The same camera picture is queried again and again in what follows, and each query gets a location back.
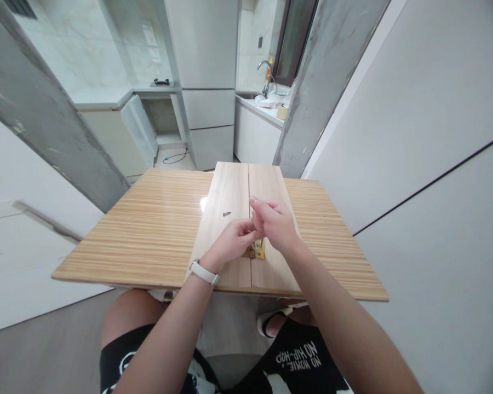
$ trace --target watch strap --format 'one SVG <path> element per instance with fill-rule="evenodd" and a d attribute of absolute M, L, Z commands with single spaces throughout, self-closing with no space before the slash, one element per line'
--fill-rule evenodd
<path fill-rule="evenodd" d="M 219 278 L 221 275 L 213 274 L 209 270 L 201 267 L 199 265 L 199 260 L 194 260 L 190 265 L 190 271 L 199 276 L 202 280 L 210 283 L 212 286 L 215 286 L 217 282 L 219 282 Z"/>

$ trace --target countertop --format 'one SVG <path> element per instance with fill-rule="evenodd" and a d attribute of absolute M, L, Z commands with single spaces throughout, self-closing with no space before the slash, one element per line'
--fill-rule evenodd
<path fill-rule="evenodd" d="M 247 98 L 242 98 L 238 95 L 236 95 L 236 101 L 244 105 L 246 108 L 249 110 L 253 111 L 255 114 L 259 115 L 263 119 L 267 120 L 268 122 L 272 123 L 275 127 L 278 129 L 283 128 L 283 124 L 285 121 L 279 119 L 277 117 L 278 115 L 278 108 L 261 108 L 256 105 L 255 100 L 250 100 Z"/>
<path fill-rule="evenodd" d="M 213 176 L 211 172 L 149 169 L 55 270 L 53 278 L 179 289 Z M 322 185 L 306 179 L 284 182 L 304 243 L 332 276 L 356 299 L 388 301 Z M 263 294 L 261 290 L 226 291 Z M 299 297 L 295 292 L 280 295 Z"/>
<path fill-rule="evenodd" d="M 79 111 L 102 111 L 121 109 L 134 93 L 168 94 L 180 91 L 179 86 L 150 86 L 136 84 L 112 88 L 84 89 L 70 94 L 70 98 Z"/>

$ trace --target hand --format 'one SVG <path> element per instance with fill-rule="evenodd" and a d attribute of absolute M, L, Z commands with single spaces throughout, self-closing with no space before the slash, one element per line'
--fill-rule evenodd
<path fill-rule="evenodd" d="M 266 236 L 271 245 L 281 253 L 301 241 L 294 227 L 292 213 L 285 203 L 279 200 L 261 201 L 252 196 L 250 206 L 253 209 L 252 221 L 256 230 Z"/>
<path fill-rule="evenodd" d="M 263 237 L 256 231 L 251 219 L 234 219 L 217 237 L 199 264 L 217 274 L 226 263 L 241 257 L 250 244 Z"/>

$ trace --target wooden table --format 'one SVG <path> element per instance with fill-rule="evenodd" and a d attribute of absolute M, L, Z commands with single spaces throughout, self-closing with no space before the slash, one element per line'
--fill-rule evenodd
<path fill-rule="evenodd" d="M 213 175 L 149 169 L 55 270 L 53 278 L 179 289 Z M 388 301 L 382 283 L 321 184 L 305 179 L 285 179 L 285 184 L 302 239 L 328 271 L 355 298 Z M 260 294 L 254 288 L 231 291 Z"/>

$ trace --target black shorts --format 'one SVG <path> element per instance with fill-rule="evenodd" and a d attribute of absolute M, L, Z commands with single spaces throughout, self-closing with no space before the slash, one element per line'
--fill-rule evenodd
<path fill-rule="evenodd" d="M 153 325 L 137 328 L 106 345 L 100 354 L 102 394 L 113 391 Z M 226 393 L 336 393 L 349 390 L 317 327 L 287 319 L 257 365 Z M 181 393 L 219 393 L 212 368 L 195 349 Z"/>

